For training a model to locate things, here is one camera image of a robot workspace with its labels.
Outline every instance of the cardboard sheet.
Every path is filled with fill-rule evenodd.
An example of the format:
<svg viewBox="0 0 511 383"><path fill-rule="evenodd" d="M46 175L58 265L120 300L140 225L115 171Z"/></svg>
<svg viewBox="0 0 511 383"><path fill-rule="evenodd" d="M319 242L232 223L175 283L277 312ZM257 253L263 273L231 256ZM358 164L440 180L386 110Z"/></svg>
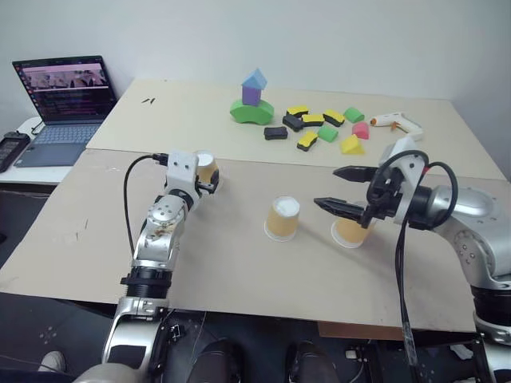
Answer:
<svg viewBox="0 0 511 383"><path fill-rule="evenodd" d="M307 105L311 113L323 113L326 109L344 113L354 106L366 115L367 122L374 115L403 111L424 128L425 138L418 145L432 161L446 162L459 176L504 179L448 101L274 89L271 81L262 97L275 107L270 126L282 125L286 109L302 104ZM148 98L155 98L155 101L142 103ZM287 140L268 142L263 136L264 126L237 124L232 119L229 108L239 98L241 86L135 80L88 148L130 152L208 149L227 160L330 167L374 166L384 148L405 135L399 130L391 132L389 127L370 128L370 139L362 140L366 154L343 155L339 142L351 134L352 127L352 123L346 121L339 128L335 142L318 140L309 152L302 152L296 149L298 139L307 130L318 130L317 127L299 133L289 129ZM436 168L432 173L443 174Z"/></svg>
<svg viewBox="0 0 511 383"><path fill-rule="evenodd" d="M115 303L131 256L122 207L125 169L138 154L86 150L57 187L26 237L0 269L0 291ZM394 277L397 225L378 222L357 250L331 238L335 217L317 196L363 199L363 184L334 177L332 168L219 160L217 195L204 197L186 222L169 292L173 307L400 326ZM428 176L426 184L447 182ZM163 188L164 168L138 164L129 182L129 211L137 233ZM460 179L501 199L509 184ZM293 195L299 230L288 243L263 232L272 200ZM408 230L406 298L413 327L472 331L472 298L450 245L429 232Z"/></svg>

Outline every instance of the white glue gun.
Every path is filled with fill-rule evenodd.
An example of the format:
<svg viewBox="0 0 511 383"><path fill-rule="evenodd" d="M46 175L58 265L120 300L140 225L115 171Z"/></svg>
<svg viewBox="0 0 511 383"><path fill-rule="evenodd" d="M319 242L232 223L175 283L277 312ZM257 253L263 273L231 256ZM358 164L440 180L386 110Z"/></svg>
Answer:
<svg viewBox="0 0 511 383"><path fill-rule="evenodd" d="M414 141L419 141L424 137L424 130L421 125L408 120L403 112L395 112L390 114L380 114L370 119L370 124L373 126L390 126L393 130L400 128L402 131L407 132Z"/></svg>

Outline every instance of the foam block tower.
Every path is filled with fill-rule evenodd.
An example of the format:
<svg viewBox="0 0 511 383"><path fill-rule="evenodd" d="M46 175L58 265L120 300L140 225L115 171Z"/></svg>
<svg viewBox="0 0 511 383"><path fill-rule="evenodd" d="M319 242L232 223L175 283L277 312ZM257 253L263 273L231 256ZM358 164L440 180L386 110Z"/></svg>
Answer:
<svg viewBox="0 0 511 383"><path fill-rule="evenodd" d="M261 100L261 93L266 88L267 80L259 69L248 75L241 85L241 100L231 105L231 115L239 123L253 122L268 124L273 118L274 109L268 102Z"/></svg>

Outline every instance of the purple foam block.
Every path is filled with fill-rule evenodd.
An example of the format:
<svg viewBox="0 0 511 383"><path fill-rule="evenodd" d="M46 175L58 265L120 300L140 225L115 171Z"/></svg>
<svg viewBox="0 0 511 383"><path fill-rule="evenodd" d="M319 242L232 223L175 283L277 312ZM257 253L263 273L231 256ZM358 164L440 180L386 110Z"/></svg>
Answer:
<svg viewBox="0 0 511 383"><path fill-rule="evenodd" d="M261 89L248 88L247 86L242 87L243 93L241 101L244 105L259 105L261 101Z"/></svg>

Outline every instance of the table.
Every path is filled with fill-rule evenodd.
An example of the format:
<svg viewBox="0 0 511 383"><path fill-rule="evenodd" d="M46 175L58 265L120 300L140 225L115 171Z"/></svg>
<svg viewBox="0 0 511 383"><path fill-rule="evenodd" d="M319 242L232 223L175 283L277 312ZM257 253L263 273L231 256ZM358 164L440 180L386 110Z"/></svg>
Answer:
<svg viewBox="0 0 511 383"><path fill-rule="evenodd" d="M183 90L181 85L176 86L179 92ZM195 89L197 97L193 100L206 97L202 87L194 86L198 85L185 87ZM205 106L213 116L220 107L217 101L227 99L222 98L224 91L214 89L217 87L208 88L211 105ZM278 109L285 101L279 101L279 94L295 95L292 104L307 103L317 109L328 96L340 97L337 93L325 96L292 91L270 93L269 90L267 98L275 106L279 104ZM289 140L263 141L259 126L239 126L228 118L219 123L207 113L210 124L198 124L200 119L195 115L186 119L191 109L179 97L175 98L175 91L174 85L166 85L164 81L133 83L0 270L0 290L117 302L125 292L119 281L129 271L131 259L122 210L125 169L144 150L165 152L169 146L184 150L209 148L221 153L218 162L224 183L217 195L204 198L187 220L169 292L173 307L362 324L395 332L400 319L393 254L399 227L390 222L378 223L360 249L343 249L330 236L334 217L312 202L316 196L329 195L360 200L366 185L333 177L333 168L352 162L374 165L381 154L377 149L394 140L395 134L373 128L371 134L376 133L365 144L371 148L365 156L341 156L337 148L322 145L313 148L320 150L304 153L305 156L316 153L315 156L302 157ZM235 96L233 90L225 94L229 100ZM156 100L153 105L142 104L144 97ZM318 97L323 100L321 104L316 103ZM461 185L487 190L501 200L506 211L511 211L509 183L447 101L429 103L370 96L369 102L360 95L350 96L351 100L355 98L355 105L364 105L375 113L388 112L392 107L391 110L413 109L415 115L420 112L422 102L427 104L423 106L425 109L435 107L437 118L451 121L453 129L461 134L472 154L473 166L465 166L458 158L465 156L466 151L457 155L452 153L456 146L450 146L451 151L445 145L435 146L440 141L434 128L426 134L422 148L430 154L436 153L432 160L458 164L455 171L461 174ZM176 103L163 102L169 99ZM157 107L159 103L167 108ZM172 113L167 110L169 105L175 107ZM144 114L142 106L155 112ZM222 113L227 113L228 106L223 108ZM164 116L172 116L165 129L162 128L167 121ZM193 131L194 127L204 132L208 142ZM180 133L183 128L187 134ZM216 129L217 134L210 135L210 128ZM350 130L349 125L341 129ZM235 144L222 145L228 136ZM323 152L334 153L335 158ZM129 206L134 231L162 190L163 182L164 168L150 160L140 163L133 171ZM446 184L448 180L432 175L425 182L434 186ZM278 195L293 195L301 203L299 232L289 243L275 243L263 233L267 210ZM432 233L412 230L406 245L407 301L412 326L473 331L472 298L454 250ZM45 249L44 257L39 256L41 249Z"/></svg>
<svg viewBox="0 0 511 383"><path fill-rule="evenodd" d="M31 117L20 125L18 131L28 134L30 139L33 139L34 135L31 129L40 122L41 117ZM57 185L69 173L71 168L72 166L16 168L11 165L5 172L0 173L0 189L4 188L5 184Z"/></svg>

